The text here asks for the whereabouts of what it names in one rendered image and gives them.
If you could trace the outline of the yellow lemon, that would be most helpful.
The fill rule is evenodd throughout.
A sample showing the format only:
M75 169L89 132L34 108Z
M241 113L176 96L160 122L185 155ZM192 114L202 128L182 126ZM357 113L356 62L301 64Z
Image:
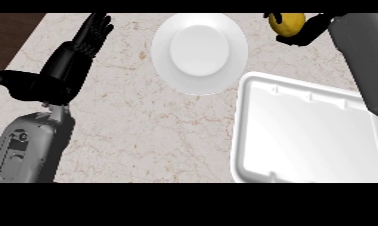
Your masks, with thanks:
M282 13L282 23L276 22L275 15L269 15L269 24L278 35L292 37L298 34L306 23L303 13Z

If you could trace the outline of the white tray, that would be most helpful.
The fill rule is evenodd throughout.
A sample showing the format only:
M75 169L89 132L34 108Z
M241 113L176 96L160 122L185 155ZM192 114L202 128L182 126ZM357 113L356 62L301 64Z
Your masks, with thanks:
M247 73L238 89L230 172L241 183L378 183L378 116L360 94Z

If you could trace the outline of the white plate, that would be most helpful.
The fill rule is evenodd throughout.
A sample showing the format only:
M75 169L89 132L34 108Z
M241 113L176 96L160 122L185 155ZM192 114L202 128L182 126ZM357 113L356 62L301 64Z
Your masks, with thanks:
M151 58L174 90L189 95L214 94L238 81L247 66L244 31L222 13L177 13L155 32Z

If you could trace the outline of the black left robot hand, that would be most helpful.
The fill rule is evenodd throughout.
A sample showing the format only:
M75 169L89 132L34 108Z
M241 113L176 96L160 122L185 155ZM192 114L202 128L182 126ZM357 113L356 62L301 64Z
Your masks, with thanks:
M71 41L65 41L41 68L40 73L2 70L0 85L12 98L67 105L81 90L93 59L114 29L111 16L92 13Z

